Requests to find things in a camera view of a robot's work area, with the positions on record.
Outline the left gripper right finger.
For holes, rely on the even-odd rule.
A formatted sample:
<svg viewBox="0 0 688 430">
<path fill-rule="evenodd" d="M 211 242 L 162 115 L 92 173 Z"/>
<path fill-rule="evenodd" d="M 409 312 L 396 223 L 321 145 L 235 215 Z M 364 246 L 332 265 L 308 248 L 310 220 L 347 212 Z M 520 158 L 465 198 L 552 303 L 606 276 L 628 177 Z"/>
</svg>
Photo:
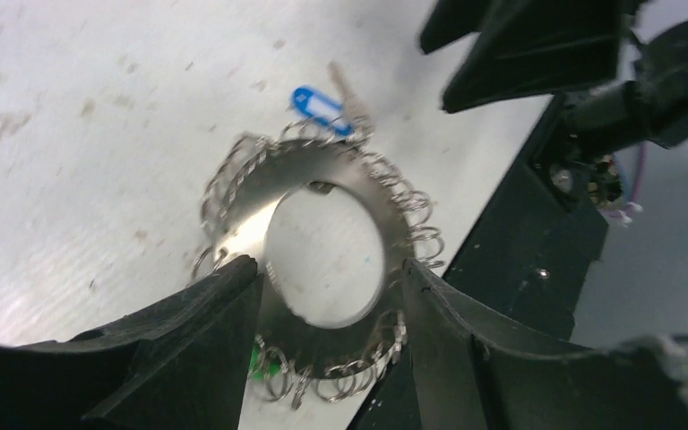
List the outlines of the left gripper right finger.
<svg viewBox="0 0 688 430">
<path fill-rule="evenodd" d="M 405 321 L 425 429 L 688 429 L 688 336 L 586 348 L 514 321 L 414 259 Z"/>
</svg>

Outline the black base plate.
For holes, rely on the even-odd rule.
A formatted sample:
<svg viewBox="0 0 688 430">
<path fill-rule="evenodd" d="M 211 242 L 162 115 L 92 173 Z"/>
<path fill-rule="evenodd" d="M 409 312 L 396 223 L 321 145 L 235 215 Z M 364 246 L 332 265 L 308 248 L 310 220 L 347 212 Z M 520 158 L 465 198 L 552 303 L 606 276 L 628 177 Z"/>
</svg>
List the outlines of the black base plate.
<svg viewBox="0 0 688 430">
<path fill-rule="evenodd" d="M 440 277 L 459 292 L 533 330 L 570 342 L 589 266 L 602 254 L 607 224 L 582 184 L 569 198 L 548 168 L 564 141 L 569 100 L 556 96 L 514 159 L 475 226 Z M 369 394 L 354 429 L 425 429 L 409 346 Z"/>
</svg>

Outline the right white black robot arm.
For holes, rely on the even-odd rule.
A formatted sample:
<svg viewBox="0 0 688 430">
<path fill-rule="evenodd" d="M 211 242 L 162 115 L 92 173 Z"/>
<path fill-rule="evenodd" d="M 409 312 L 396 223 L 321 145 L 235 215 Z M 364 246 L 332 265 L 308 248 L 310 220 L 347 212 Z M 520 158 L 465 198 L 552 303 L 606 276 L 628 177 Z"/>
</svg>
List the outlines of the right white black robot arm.
<svg viewBox="0 0 688 430">
<path fill-rule="evenodd" d="M 418 36 L 425 54 L 476 41 L 442 95 L 458 113 L 487 104 L 583 91 L 562 119 L 590 159 L 640 142 L 688 139 L 688 20 L 642 41 L 639 1 L 439 1 Z"/>
</svg>

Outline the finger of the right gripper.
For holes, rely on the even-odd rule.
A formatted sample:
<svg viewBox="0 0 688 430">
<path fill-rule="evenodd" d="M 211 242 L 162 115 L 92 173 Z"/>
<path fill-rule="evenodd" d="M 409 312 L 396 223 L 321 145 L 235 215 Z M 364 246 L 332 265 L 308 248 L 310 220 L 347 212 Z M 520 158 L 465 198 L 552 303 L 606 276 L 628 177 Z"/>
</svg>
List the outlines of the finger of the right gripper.
<svg viewBox="0 0 688 430">
<path fill-rule="evenodd" d="M 585 90 L 616 76 L 622 1 L 493 1 L 443 110 Z"/>
<path fill-rule="evenodd" d="M 419 33 L 420 50 L 428 55 L 479 32 L 491 5 L 491 0 L 437 1 Z"/>
</svg>

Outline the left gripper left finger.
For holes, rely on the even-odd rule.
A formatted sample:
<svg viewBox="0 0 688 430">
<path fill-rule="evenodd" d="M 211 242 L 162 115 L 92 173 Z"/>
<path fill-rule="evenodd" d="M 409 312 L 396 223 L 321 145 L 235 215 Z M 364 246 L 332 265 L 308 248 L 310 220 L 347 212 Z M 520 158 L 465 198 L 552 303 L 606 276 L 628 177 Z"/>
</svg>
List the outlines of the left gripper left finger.
<svg viewBox="0 0 688 430">
<path fill-rule="evenodd" d="M 241 256 L 65 342 L 0 346 L 0 429 L 235 429 L 262 298 Z"/>
</svg>

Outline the key with blue tag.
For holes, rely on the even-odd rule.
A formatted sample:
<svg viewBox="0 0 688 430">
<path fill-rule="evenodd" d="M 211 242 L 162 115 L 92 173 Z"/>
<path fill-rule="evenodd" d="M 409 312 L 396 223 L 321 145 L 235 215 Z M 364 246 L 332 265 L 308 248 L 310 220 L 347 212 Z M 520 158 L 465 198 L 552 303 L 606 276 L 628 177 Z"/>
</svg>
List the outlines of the key with blue tag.
<svg viewBox="0 0 688 430">
<path fill-rule="evenodd" d="M 373 117 L 366 103 L 355 93 L 342 65 L 327 64 L 328 75 L 339 96 L 335 99 L 312 86 L 300 86 L 290 96 L 290 104 L 303 118 L 351 142 L 364 142 L 374 133 Z"/>
</svg>

